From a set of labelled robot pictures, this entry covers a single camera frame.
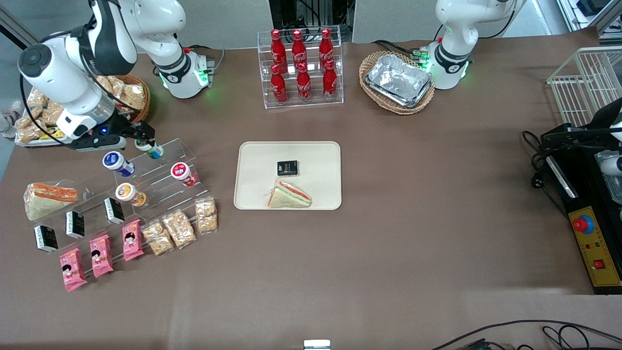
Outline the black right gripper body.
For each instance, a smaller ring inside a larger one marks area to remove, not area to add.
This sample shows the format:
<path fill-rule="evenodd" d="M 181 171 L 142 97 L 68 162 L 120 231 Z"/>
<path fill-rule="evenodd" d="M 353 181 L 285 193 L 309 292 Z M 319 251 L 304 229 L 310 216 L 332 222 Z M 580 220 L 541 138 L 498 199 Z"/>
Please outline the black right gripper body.
<path fill-rule="evenodd" d="M 133 125 L 124 116 L 113 114 L 107 121 L 99 124 L 92 131 L 94 142 L 118 142 L 133 135 Z"/>

